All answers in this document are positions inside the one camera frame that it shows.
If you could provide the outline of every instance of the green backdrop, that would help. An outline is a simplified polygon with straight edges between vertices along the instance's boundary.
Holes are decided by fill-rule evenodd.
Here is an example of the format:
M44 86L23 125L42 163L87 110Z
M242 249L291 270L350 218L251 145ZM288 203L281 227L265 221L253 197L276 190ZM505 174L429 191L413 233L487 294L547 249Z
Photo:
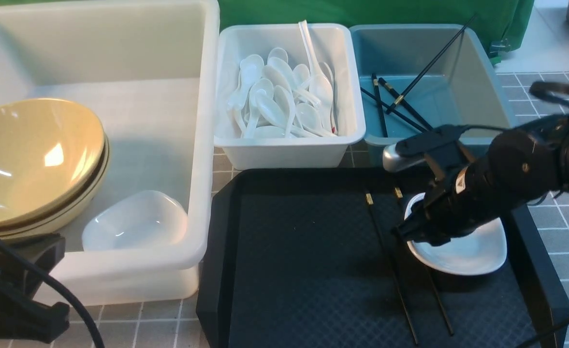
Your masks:
M54 0L0 0L1 5ZM510 49L521 46L534 0L219 0L220 29L238 24L340 23L449 23L471 25L485 49L507 39Z

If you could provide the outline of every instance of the stacked bowls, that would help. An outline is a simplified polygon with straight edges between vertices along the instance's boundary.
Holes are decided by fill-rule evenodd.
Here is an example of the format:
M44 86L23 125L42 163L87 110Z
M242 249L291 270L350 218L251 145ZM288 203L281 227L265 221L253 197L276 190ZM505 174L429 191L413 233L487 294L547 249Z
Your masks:
M110 145L98 117L60 99L0 106L0 237L52 233L100 188Z

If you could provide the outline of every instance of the tray rim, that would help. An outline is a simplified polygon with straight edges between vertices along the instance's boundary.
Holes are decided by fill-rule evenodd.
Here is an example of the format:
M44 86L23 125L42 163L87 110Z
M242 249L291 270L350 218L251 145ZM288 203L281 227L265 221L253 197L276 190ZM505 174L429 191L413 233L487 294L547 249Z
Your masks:
M207 252L203 261L201 290L196 314L212 347L226 348L229 343L238 228L229 229L229 221L239 219L240 205L234 201L246 180L265 174L347 174L383 170L379 168L303 168L252 169L240 172L213 198ZM525 205L501 216L508 240L508 260L519 290L537 332L569 316L569 298L561 285L529 210ZM541 342L542 348L562 348L567 328Z

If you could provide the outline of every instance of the tray surface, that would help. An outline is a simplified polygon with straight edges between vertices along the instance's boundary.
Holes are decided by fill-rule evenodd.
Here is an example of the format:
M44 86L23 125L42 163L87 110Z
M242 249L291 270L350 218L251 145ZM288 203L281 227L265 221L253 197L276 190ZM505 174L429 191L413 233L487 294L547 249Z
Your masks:
M414 347L360 181L285 178L238 184L244 193L236 206L229 347ZM387 233L402 218L393 183L377 175L364 182ZM399 184L409 194L421 191ZM425 267L386 237L421 347L513 347L534 334L507 261L487 276L432 272L456 333L450 337Z

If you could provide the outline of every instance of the large white plastic tub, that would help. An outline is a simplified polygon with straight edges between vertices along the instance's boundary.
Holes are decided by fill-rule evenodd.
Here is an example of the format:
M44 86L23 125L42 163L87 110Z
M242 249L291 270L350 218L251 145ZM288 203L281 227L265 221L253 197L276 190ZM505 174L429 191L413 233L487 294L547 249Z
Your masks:
M96 112L110 139L105 182L61 230L69 252L52 271L86 305L180 299L198 287L211 211L218 32L216 0L0 7L0 105L32 97L77 101ZM86 223L145 189L183 205L183 239L83 252ZM36 300L60 297L43 286Z
M214 144L224 148L233 167L320 168L337 167L348 145L366 132L357 64L351 33L338 24L310 24L310 36L318 61L334 71L338 137L298 139L239 139L240 130L226 113L226 101L237 87L239 62L251 54L267 60L272 48L289 53L289 64L308 64L297 24L229 27L220 34L218 48L218 94Z

